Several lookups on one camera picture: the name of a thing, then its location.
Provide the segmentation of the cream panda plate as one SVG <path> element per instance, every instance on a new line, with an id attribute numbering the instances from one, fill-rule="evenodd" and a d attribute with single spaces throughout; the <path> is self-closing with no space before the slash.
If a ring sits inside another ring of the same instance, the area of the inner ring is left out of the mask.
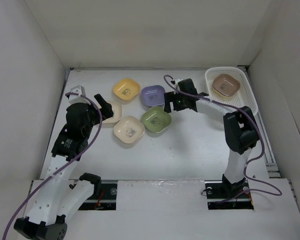
<path id="1" fill-rule="evenodd" d="M 111 104 L 111 108 L 113 111 L 113 116 L 111 118 L 108 118 L 104 120 L 103 124 L 114 124 L 121 120 L 122 117 L 122 105 L 117 101 L 108 101 L 109 104 Z"/>
<path id="2" fill-rule="evenodd" d="M 145 132 L 145 126 L 134 116 L 123 117 L 113 128 L 114 135 L 125 144 L 134 144 Z"/>

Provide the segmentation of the purple plate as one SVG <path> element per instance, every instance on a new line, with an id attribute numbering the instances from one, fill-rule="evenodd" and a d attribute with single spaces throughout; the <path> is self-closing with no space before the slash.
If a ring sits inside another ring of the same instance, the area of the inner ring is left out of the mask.
<path id="1" fill-rule="evenodd" d="M 141 90 L 141 100 L 147 107 L 163 106 L 165 104 L 165 89 L 161 85 L 151 85 Z"/>

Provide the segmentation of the green panda plate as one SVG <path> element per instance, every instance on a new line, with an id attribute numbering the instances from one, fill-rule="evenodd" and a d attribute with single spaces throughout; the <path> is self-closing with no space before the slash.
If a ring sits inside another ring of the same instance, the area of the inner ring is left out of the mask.
<path id="1" fill-rule="evenodd" d="M 142 115 L 141 122 L 151 133 L 157 134 L 172 123 L 172 117 L 161 106 L 154 106 Z"/>

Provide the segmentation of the yellow panda plate back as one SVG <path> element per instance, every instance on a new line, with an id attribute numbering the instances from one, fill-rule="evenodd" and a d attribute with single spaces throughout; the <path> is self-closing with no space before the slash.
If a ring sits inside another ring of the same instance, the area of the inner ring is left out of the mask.
<path id="1" fill-rule="evenodd" d="M 140 85 L 131 78 L 124 78 L 116 83 L 112 91 L 113 93 L 123 101 L 131 101 L 140 92 Z"/>

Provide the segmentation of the cream panda plate front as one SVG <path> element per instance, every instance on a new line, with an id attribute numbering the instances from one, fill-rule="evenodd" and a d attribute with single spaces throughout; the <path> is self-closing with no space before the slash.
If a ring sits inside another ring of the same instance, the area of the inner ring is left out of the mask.
<path id="1" fill-rule="evenodd" d="M 145 126 L 134 116 L 123 117 L 113 128 L 114 135 L 125 144 L 134 144 L 145 132 Z"/>

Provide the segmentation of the brown panda plate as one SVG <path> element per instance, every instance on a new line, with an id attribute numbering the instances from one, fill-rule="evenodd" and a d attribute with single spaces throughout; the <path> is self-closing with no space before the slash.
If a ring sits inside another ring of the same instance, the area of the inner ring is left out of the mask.
<path id="1" fill-rule="evenodd" d="M 241 83 L 229 74 L 220 74 L 212 82 L 213 90 L 224 98 L 233 97 L 241 88 Z"/>

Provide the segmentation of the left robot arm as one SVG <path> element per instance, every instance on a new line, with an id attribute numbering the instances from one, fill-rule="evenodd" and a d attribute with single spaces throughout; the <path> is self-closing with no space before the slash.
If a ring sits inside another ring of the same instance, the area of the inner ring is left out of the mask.
<path id="1" fill-rule="evenodd" d="M 101 177 L 84 173 L 70 188 L 70 175 L 81 156 L 93 145 L 96 136 L 90 137 L 94 126 L 101 131 L 104 120 L 112 118 L 110 103 L 100 94 L 92 101 L 83 94 L 69 92 L 67 98 L 83 99 L 66 109 L 66 123 L 51 150 L 50 164 L 43 182 L 30 194 L 37 198 L 29 212 L 14 223 L 14 230 L 28 240 L 62 240 L 68 222 L 88 198 L 97 198 L 102 191 Z"/>

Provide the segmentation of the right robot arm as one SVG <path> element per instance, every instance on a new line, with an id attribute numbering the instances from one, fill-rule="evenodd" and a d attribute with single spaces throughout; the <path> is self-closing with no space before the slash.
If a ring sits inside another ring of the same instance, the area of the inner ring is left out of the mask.
<path id="1" fill-rule="evenodd" d="M 164 75 L 163 79 L 173 89 L 164 95 L 165 112 L 190 109 L 223 123 L 229 157 L 221 180 L 222 197 L 217 204 L 230 202 L 246 194 L 248 191 L 244 189 L 244 185 L 248 159 L 261 138 L 251 109 L 218 102 L 206 93 L 198 93 L 190 78 L 174 79 L 170 75 Z"/>

